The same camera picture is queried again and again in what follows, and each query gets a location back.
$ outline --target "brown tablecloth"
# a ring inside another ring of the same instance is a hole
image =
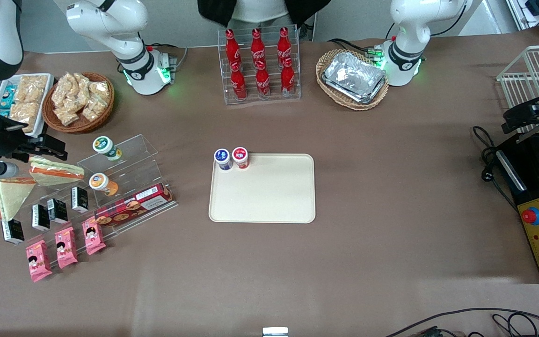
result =
[[[27,54],[22,72],[94,71],[116,86],[105,126],[51,132],[66,141],[68,162],[90,155],[96,135],[142,133],[180,205],[37,284],[0,228],[0,335],[258,336],[287,326],[293,337],[381,336],[465,307],[539,313],[522,227],[481,181],[481,144],[470,136],[480,124],[504,139],[495,76],[533,44],[539,29],[434,38],[412,83],[367,112],[317,86],[315,63],[330,43],[301,45],[299,102],[245,107],[224,105],[214,48],[191,49],[176,84],[153,96],[126,85],[111,53]],[[236,146],[313,156],[315,221],[211,222],[211,156]],[[433,324],[495,330],[486,313]]]

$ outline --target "red bottle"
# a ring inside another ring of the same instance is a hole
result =
[[[247,98],[247,88],[244,85],[244,76],[240,72],[240,65],[233,63],[230,65],[232,74],[230,75],[230,81],[232,81],[234,95],[236,100],[242,102]]]
[[[238,42],[234,40],[234,32],[231,29],[226,29],[226,56],[231,68],[232,64],[236,63],[238,69],[241,69],[240,47],[238,47]]]
[[[288,28],[280,28],[280,40],[278,40],[278,68],[283,67],[284,60],[291,57],[291,41],[288,40]]]
[[[292,69],[292,59],[284,59],[282,68],[282,96],[292,97],[295,93],[295,71]]]
[[[257,92],[259,92],[260,100],[267,100],[270,96],[270,75],[268,71],[265,70],[265,60],[258,60],[255,63],[257,68],[257,75],[255,79],[257,80]]]
[[[265,45],[261,41],[261,30],[253,29],[253,42],[251,43],[251,56],[253,57],[253,65],[257,68],[257,62],[262,60],[265,63]]]

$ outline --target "white shirt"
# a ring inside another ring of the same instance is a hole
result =
[[[237,0],[233,19],[245,22],[264,22],[287,15],[284,0]]]

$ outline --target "black jacket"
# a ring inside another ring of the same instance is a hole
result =
[[[202,17],[227,26],[232,18],[237,0],[197,0]],[[293,23],[301,25],[330,0],[284,0]]]

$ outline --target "white robotic arm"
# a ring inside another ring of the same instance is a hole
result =
[[[411,81],[419,59],[430,41],[429,22],[460,15],[473,0],[392,0],[390,13],[399,26],[396,40],[385,41],[384,70],[388,83],[402,86]]]
[[[168,54],[148,51],[138,35],[147,17],[140,0],[105,0],[98,7],[79,1],[66,11],[70,27],[108,47],[124,67],[128,83],[143,95],[155,94],[171,81]]]

